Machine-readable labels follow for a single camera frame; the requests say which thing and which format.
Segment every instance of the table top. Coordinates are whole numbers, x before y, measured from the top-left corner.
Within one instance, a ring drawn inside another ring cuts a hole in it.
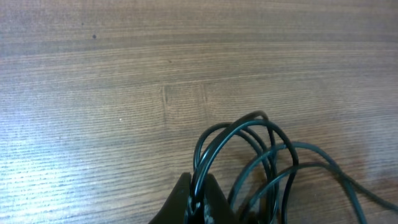
[[[200,134],[254,110],[398,203],[396,1],[6,0],[0,18],[0,223],[148,223]],[[227,143],[224,193],[254,156]],[[359,200],[369,223],[398,219]],[[298,173],[288,216],[356,223],[321,169]]]

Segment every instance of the wood grain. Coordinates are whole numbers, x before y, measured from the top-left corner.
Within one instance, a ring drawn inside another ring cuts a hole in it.
[[[0,223],[147,223],[201,132],[254,110],[398,203],[397,21],[393,0],[1,1]],[[234,138],[217,157],[226,194],[253,156]],[[398,220],[360,201],[369,223]],[[356,218],[313,169],[289,222]]]

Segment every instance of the dark wood stain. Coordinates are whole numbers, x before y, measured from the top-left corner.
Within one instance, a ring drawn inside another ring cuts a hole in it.
[[[0,222],[147,223],[200,134],[254,110],[398,203],[395,1],[23,0],[0,14]],[[210,171],[226,194],[252,157],[239,138],[221,151]],[[300,171],[290,195],[289,223],[356,222],[325,171]],[[398,220],[360,200],[369,223]]]

